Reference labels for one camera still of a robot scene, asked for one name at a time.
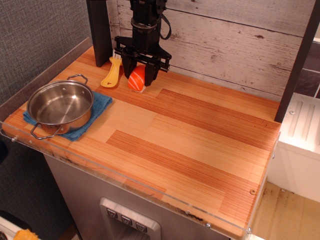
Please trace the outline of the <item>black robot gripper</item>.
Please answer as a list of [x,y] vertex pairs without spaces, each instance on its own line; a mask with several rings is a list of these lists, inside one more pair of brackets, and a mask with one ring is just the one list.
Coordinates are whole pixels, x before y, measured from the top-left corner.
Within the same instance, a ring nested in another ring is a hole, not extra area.
[[115,52],[121,55],[124,75],[129,79],[138,63],[145,65],[145,83],[150,86],[158,72],[167,72],[172,56],[160,47],[160,33],[157,27],[132,27],[132,36],[116,36]]

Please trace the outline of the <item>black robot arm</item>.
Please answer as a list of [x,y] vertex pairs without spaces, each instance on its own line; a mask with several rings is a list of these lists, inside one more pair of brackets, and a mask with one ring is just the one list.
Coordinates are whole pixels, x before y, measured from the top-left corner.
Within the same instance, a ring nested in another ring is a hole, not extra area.
[[145,65],[145,86],[156,80],[158,72],[167,72],[172,55],[160,46],[160,40],[168,40],[161,34],[162,21],[170,22],[163,15],[165,0],[131,0],[132,37],[116,36],[115,53],[121,55],[124,75],[129,78],[138,63]]

